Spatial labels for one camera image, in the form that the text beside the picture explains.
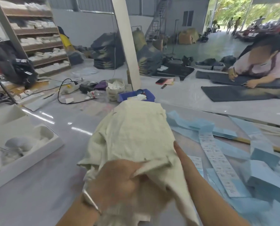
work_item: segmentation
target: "green foliage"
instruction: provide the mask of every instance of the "green foliage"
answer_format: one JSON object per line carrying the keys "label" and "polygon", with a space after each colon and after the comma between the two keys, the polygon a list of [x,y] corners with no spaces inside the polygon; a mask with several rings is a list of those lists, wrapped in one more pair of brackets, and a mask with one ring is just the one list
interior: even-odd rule
{"label": "green foliage", "polygon": [[[232,17],[234,21],[238,17],[241,17],[241,21],[243,21],[250,2],[251,0],[219,0],[214,19],[217,19],[221,25],[225,25]],[[280,3],[252,5],[246,25],[249,25],[260,16],[266,18],[263,22],[279,19]]]}

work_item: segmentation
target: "pink shirt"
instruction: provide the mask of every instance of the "pink shirt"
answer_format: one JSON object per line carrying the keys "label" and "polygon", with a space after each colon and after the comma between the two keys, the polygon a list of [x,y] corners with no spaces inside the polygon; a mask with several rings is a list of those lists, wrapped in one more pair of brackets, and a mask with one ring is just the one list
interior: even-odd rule
{"label": "pink shirt", "polygon": [[[230,67],[230,69],[234,67],[235,71],[238,74],[242,74],[243,72],[248,71],[250,67],[250,64],[248,63],[249,54],[250,52],[240,57],[240,59],[237,60],[235,64],[232,67]],[[262,73],[270,70],[270,68],[271,68],[271,61],[263,65],[254,65],[252,71],[254,73]],[[274,69],[269,73],[269,75],[275,78],[280,78],[280,52],[276,56],[276,65]]]}

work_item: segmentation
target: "blue basket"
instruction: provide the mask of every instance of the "blue basket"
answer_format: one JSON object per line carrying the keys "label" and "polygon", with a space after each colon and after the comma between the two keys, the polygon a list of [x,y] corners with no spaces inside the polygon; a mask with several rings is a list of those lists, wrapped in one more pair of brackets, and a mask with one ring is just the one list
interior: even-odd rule
{"label": "blue basket", "polygon": [[[146,100],[143,100],[144,102],[155,102],[155,96],[148,90],[148,89],[142,89],[146,95]],[[139,93],[137,91],[133,92],[127,92],[127,93],[120,93],[118,100],[119,102],[123,102],[127,100],[129,97],[137,96]]]}

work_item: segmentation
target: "styrofoam box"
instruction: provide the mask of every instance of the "styrofoam box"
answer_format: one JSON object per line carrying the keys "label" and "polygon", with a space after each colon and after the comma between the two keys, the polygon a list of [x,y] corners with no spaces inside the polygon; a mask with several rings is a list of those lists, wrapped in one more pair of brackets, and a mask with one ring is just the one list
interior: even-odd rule
{"label": "styrofoam box", "polygon": [[4,117],[4,119],[0,117],[0,146],[4,146],[7,140],[14,137],[24,136],[34,140],[48,139],[46,143],[34,146],[21,158],[2,167],[0,171],[1,187],[60,148],[63,141],[46,125],[33,126],[29,117],[15,105],[0,109],[0,114],[11,115],[8,118]]}

